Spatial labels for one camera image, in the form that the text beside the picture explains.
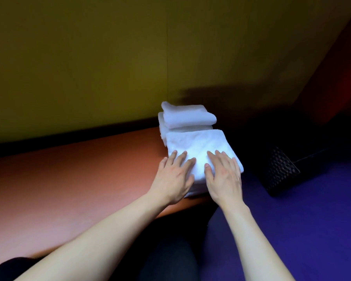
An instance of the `olive green wall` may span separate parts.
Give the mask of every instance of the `olive green wall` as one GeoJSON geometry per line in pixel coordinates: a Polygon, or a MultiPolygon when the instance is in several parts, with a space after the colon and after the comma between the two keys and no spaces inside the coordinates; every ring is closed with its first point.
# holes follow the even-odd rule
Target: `olive green wall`
{"type": "Polygon", "coordinates": [[[291,104],[351,0],[0,0],[0,142],[217,97],[291,104]]]}

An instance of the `white towel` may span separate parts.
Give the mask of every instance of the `white towel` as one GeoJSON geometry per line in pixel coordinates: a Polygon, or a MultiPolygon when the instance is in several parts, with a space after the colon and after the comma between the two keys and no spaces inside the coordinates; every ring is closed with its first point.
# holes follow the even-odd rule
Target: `white towel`
{"type": "Polygon", "coordinates": [[[212,125],[194,125],[194,126],[184,126],[179,128],[169,129],[165,126],[164,122],[164,113],[159,112],[159,128],[161,139],[164,142],[164,145],[167,145],[167,133],[169,132],[192,132],[192,131],[199,131],[199,130],[211,130],[213,129],[212,125]]]}
{"type": "Polygon", "coordinates": [[[215,150],[225,152],[230,158],[237,159],[239,168],[243,172],[243,165],[230,147],[224,133],[218,129],[194,131],[194,132],[169,132],[167,133],[167,144],[169,156],[174,150],[178,151],[178,155],[183,151],[187,151],[185,161],[195,157],[197,162],[190,174],[195,176],[195,183],[204,183],[206,177],[204,175],[204,165],[208,163],[212,167],[212,173],[215,174],[212,162],[207,156],[207,151],[215,153],[215,150]]]}
{"type": "Polygon", "coordinates": [[[168,129],[195,125],[213,125],[216,117],[202,105],[174,106],[167,101],[161,104],[164,122],[168,129]]]}

